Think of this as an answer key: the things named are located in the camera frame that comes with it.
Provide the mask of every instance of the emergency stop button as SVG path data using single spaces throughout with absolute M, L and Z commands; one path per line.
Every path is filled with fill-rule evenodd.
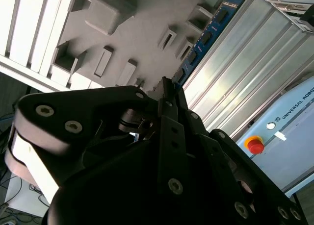
M 252 154 L 261 154 L 265 148 L 263 139 L 257 135 L 246 139 L 244 145 Z

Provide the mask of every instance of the screw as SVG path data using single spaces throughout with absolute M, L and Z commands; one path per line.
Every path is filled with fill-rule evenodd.
M 289 219 L 288 213 L 282 207 L 278 206 L 278 212 L 283 218 Z
M 218 135 L 219 135 L 221 138 L 226 138 L 225 134 L 222 133 L 222 132 L 219 132 Z
M 177 180 L 175 178 L 171 178 L 168 181 L 168 186 L 169 186 L 169 189 L 176 195 L 181 195 L 183 192 L 182 184 L 180 183 L 179 180 Z
M 301 220 L 300 214 L 295 209 L 290 208 L 290 212 L 297 220 Z
M 54 110 L 50 106 L 40 105 L 40 106 L 36 107 L 36 113 L 40 116 L 43 116 L 43 117 L 49 117 L 49 116 L 52 116 L 54 114 Z
M 168 106 L 173 106 L 172 103 L 169 102 L 169 101 L 166 101 L 166 104 L 167 104 Z
M 144 95 L 142 95 L 141 93 L 136 93 L 136 95 L 137 95 L 139 98 L 141 98 L 141 99 L 144 98 Z
M 238 201 L 235 203 L 235 210 L 238 212 L 238 214 L 242 218 L 247 219 L 249 217 L 249 212 L 247 211 L 245 206 L 242 203 L 238 202 Z
M 191 115 L 192 115 L 193 118 L 198 119 L 198 115 L 196 113 L 192 112 Z
M 80 133 L 83 130 L 82 125 L 77 121 L 67 121 L 64 127 L 70 133 Z

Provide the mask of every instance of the blue circuit board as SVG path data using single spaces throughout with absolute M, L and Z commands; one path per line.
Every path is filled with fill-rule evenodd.
M 176 84 L 177 88 L 184 85 L 244 1 L 245 0 L 225 0 L 222 2 L 220 8 L 205 27 L 201 37 L 173 76 L 172 81 Z

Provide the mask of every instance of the red button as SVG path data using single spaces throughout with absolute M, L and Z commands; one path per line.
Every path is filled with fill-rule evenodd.
M 248 143 L 247 148 L 252 154 L 261 154 L 265 147 L 260 140 L 254 139 Z

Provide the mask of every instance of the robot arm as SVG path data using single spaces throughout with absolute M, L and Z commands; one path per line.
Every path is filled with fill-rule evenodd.
M 183 89 L 161 86 L 158 101 L 134 86 L 20 100 L 5 160 L 51 203 L 46 224 L 306 224 L 225 132 L 206 131 Z M 119 138 L 129 132 L 138 141 Z

